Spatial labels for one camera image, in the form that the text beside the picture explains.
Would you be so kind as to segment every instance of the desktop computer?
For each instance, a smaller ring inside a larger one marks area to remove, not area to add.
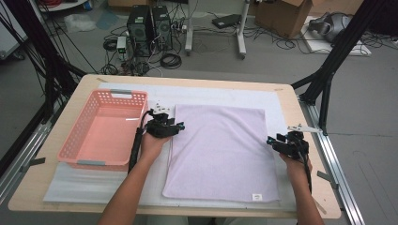
[[[154,39],[150,7],[146,5],[133,6],[127,21],[127,28],[134,56],[150,56],[150,44]]]
[[[166,6],[152,8],[153,23],[155,25],[155,39],[159,51],[173,49],[170,16]]]

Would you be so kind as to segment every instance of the pink plastic basket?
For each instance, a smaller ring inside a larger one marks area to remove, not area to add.
[[[147,93],[97,89],[85,103],[58,160],[74,168],[126,171]]]

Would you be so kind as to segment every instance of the lavender towel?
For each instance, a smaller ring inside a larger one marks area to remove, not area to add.
[[[264,110],[176,105],[186,129],[173,138],[163,195],[178,199],[279,200]]]

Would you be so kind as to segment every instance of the cardboard box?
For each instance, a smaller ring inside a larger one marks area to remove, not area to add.
[[[130,8],[134,5],[152,6],[152,0],[108,0],[108,5],[114,8]]]
[[[283,38],[294,38],[305,22],[311,8],[324,0],[278,0],[262,2],[255,14],[255,23]]]
[[[322,16],[325,12],[343,12],[355,15],[363,0],[332,0],[311,8],[310,15]]]

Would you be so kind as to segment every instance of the towel label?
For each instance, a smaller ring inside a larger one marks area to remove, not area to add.
[[[261,202],[261,201],[263,201],[263,195],[262,194],[253,194],[252,199],[253,199],[253,202]]]

